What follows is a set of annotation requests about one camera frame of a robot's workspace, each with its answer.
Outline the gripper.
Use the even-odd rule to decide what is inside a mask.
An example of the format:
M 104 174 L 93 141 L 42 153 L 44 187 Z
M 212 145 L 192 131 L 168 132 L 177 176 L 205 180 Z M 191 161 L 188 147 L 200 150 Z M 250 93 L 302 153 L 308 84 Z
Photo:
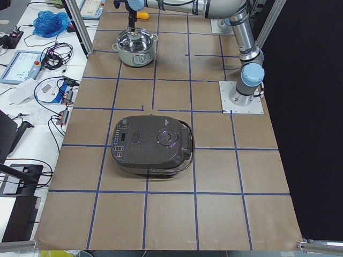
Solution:
M 116 9 L 120 7 L 121 3 L 124 3 L 125 9 L 129 12 L 128 24 L 134 25 L 135 22 L 137 21 L 137 11 L 133 10 L 129 6 L 129 2 L 127 0 L 113 0 L 113 5 Z

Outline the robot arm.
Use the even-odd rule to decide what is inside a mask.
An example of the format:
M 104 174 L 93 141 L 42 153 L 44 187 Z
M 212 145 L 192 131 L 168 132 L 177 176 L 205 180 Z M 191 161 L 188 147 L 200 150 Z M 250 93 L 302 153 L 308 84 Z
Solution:
M 194 1 L 113 1 L 119 8 L 124 3 L 129 12 L 129 28 L 135 29 L 137 12 L 145 7 L 162 11 L 175 11 L 203 16 L 206 19 L 228 19 L 233 29 L 239 48 L 239 58 L 242 64 L 241 75 L 234 89 L 229 93 L 230 101 L 238 106 L 248 106 L 255 95 L 257 87 L 262 84 L 265 71 L 264 56 L 253 38 L 247 13 L 247 2 L 241 0 L 194 0 Z

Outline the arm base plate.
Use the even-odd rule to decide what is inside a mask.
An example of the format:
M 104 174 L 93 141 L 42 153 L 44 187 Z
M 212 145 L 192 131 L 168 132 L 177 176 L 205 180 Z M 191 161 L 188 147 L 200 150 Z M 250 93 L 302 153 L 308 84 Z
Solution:
M 211 19 L 211 30 L 213 35 L 234 35 L 232 26 L 227 19 Z
M 264 110 L 258 89 L 253 95 L 244 96 L 236 91 L 236 83 L 236 81 L 219 81 L 222 112 L 262 115 Z

